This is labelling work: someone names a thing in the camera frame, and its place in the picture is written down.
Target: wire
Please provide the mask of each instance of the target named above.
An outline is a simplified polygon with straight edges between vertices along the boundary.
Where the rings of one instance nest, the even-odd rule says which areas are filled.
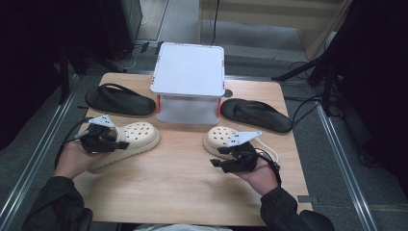
[[[148,21],[149,21],[149,19],[146,16],[143,16],[142,19],[141,19],[141,25],[140,26],[145,25]]]
[[[68,142],[74,141],[74,140],[69,140],[68,138],[71,136],[71,134],[74,132],[74,130],[75,130],[78,126],[82,125],[83,123],[88,122],[90,119],[92,119],[92,117],[84,117],[83,119],[81,119],[81,121],[77,122],[77,123],[71,128],[71,130],[69,130],[69,132],[66,134],[66,136],[65,136],[65,138],[64,138],[64,140],[63,140],[63,143],[61,144],[60,149],[58,150],[57,156],[55,157],[54,168],[57,168],[58,161],[60,160],[61,153],[63,152],[63,149],[64,149],[65,145],[66,145]]]
[[[217,27],[218,8],[219,8],[219,0],[217,0],[216,18],[214,19],[214,28],[213,28],[213,41],[211,42],[211,45],[213,45],[214,41],[216,40],[216,27]]]
[[[297,125],[297,123],[300,122],[300,120],[302,120],[305,116],[307,116],[308,114],[310,114],[315,108],[317,108],[318,106],[321,105],[321,103],[322,103],[321,97],[322,97],[322,94],[317,94],[317,95],[314,95],[314,96],[312,96],[312,97],[310,97],[310,98],[307,98],[307,99],[303,100],[303,102],[297,107],[296,111],[295,111],[294,114],[293,114],[292,128],[294,128],[294,127]],[[285,96],[285,99],[300,101],[301,98]],[[314,107],[312,107],[312,108],[311,108],[306,114],[304,114],[301,118],[299,118],[298,120],[295,120],[295,118],[296,118],[296,116],[297,116],[297,113],[299,112],[300,108],[302,108],[303,105],[305,105],[306,103],[311,102],[311,101],[315,101],[315,102],[317,102],[317,103],[314,105]]]
[[[117,66],[119,66],[119,67],[122,68],[122,69],[130,69],[130,68],[132,68],[133,66],[136,65],[135,51],[137,51],[139,48],[142,48],[142,45],[139,45],[139,46],[135,47],[135,49],[132,51],[133,64],[132,64],[131,66],[122,66],[122,65],[116,63],[115,61],[113,61],[113,63],[116,64]]]

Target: translucent plastic container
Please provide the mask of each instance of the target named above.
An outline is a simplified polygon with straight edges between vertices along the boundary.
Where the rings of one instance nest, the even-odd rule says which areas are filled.
[[[150,89],[158,95],[160,121],[217,124],[225,93],[223,48],[163,43]]]

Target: wooden tabletop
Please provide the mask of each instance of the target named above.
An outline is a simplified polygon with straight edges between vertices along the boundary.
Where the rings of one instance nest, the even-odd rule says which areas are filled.
[[[150,91],[151,76],[108,73],[101,84],[116,83],[156,100]],[[259,100],[287,115],[281,87],[276,83],[225,80],[235,98]],[[89,109],[87,116],[104,112]],[[247,183],[213,167],[216,158],[203,145],[214,126],[164,123],[156,115],[146,117],[110,115],[115,126],[147,121],[160,133],[152,150],[85,172],[75,179],[93,220],[134,223],[189,223],[203,225],[265,225],[260,218],[261,201]],[[295,199],[308,195],[293,133],[275,134],[261,128],[228,121],[219,124],[238,131],[262,131],[260,139],[279,155],[282,187]],[[299,203],[298,212],[312,210]]]

